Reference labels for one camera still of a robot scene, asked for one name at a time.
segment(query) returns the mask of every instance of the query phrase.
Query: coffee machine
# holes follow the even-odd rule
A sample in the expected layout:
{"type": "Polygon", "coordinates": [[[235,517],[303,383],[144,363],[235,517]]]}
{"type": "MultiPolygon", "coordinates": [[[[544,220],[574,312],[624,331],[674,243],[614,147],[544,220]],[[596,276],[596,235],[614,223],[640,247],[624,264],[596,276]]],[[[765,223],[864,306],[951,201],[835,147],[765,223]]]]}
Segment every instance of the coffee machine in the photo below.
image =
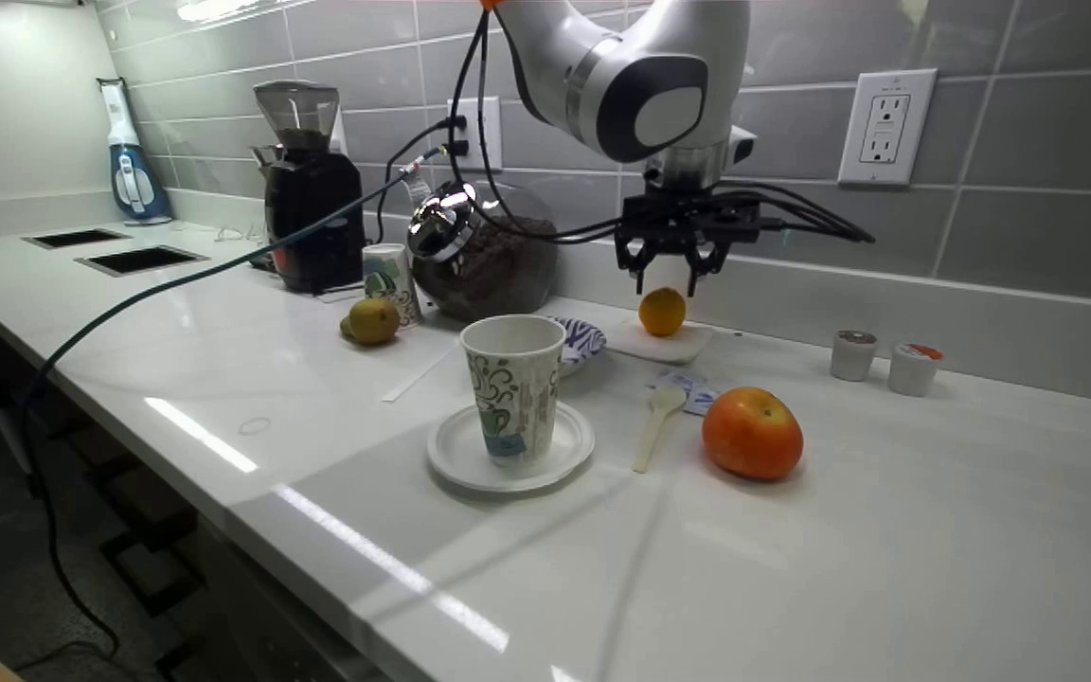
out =
{"type": "MultiPolygon", "coordinates": [[[[329,147],[341,94],[314,85],[255,89],[276,144],[256,147],[265,175],[270,239],[283,239],[358,196],[358,171],[329,147]]],[[[358,206],[323,230],[271,252],[271,271],[288,294],[323,294],[358,281],[362,213],[358,206]]]]}

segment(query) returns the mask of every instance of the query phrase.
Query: lemon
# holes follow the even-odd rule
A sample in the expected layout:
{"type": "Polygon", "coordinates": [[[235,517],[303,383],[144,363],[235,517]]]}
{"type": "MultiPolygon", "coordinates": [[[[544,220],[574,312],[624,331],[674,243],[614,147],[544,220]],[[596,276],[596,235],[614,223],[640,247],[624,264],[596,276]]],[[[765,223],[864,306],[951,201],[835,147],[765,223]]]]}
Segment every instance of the lemon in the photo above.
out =
{"type": "Polygon", "coordinates": [[[672,338],[687,326],[687,297],[674,287],[656,287],[640,301],[638,318],[651,338],[672,338]]]}
{"type": "Polygon", "coordinates": [[[341,321],[341,335],[352,344],[389,344],[398,335],[398,302],[386,297],[356,301],[350,318],[341,321]]]}

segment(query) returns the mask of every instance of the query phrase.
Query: electrical outlet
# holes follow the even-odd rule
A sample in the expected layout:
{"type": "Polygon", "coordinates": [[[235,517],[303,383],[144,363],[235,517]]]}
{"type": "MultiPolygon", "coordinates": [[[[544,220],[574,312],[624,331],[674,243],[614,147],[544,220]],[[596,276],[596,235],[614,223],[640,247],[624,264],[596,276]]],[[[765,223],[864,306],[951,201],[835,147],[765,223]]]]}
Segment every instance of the electrical outlet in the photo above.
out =
{"type": "Polygon", "coordinates": [[[840,186],[909,186],[936,67],[864,72],[840,153],[840,186]]]}
{"type": "MultiPolygon", "coordinates": [[[[461,171],[480,171],[480,139],[477,139],[477,99],[461,99],[459,104],[459,118],[467,118],[467,128],[459,128],[459,139],[471,144],[467,157],[459,157],[461,171]]],[[[492,171],[502,166],[502,144],[501,144],[501,99],[485,94],[480,104],[480,122],[485,122],[485,153],[492,171]]]]}

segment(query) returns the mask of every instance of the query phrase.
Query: white countertop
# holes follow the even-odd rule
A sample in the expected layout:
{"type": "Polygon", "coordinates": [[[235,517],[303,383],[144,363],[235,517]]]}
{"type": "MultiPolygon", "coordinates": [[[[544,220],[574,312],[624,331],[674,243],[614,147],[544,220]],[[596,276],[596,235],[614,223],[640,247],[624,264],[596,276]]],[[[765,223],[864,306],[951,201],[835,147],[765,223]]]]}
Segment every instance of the white countertop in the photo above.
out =
{"type": "MultiPolygon", "coordinates": [[[[129,235],[237,252],[193,223],[129,235]]],[[[0,326],[52,354],[120,297],[198,271],[71,262],[106,252],[120,247],[0,239],[0,326]]],[[[451,335],[356,354],[337,338],[352,301],[235,271],[103,326],[62,374],[189,499],[244,525],[251,552],[297,566],[276,581],[310,576],[433,677],[1091,677],[1091,401],[947,372],[933,397],[899,397],[824,379],[822,349],[720,335],[697,368],[798,415],[797,480],[711,473],[692,419],[631,473],[659,368],[601,355],[566,386],[596,463],[555,492],[480,499],[424,463],[424,429],[471,401],[451,335]]],[[[310,608],[356,642],[341,611],[310,608]]]]}

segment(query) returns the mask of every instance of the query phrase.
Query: small fruit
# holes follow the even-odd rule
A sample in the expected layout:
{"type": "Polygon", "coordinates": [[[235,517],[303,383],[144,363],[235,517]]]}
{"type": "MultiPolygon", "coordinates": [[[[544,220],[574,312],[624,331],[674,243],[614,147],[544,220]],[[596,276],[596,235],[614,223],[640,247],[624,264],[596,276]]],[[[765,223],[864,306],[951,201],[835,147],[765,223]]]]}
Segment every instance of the small fruit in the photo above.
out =
{"type": "Polygon", "coordinates": [[[702,421],[706,458],[749,480],[781,480],[804,458],[798,419],[760,386],[720,393],[702,421]]]}
{"type": "Polygon", "coordinates": [[[638,318],[651,338],[672,338],[687,326],[687,297],[674,287],[656,287],[640,301],[638,318]]]}
{"type": "Polygon", "coordinates": [[[389,344],[398,335],[398,302],[386,297],[356,301],[350,318],[341,321],[341,335],[352,344],[389,344]]]}

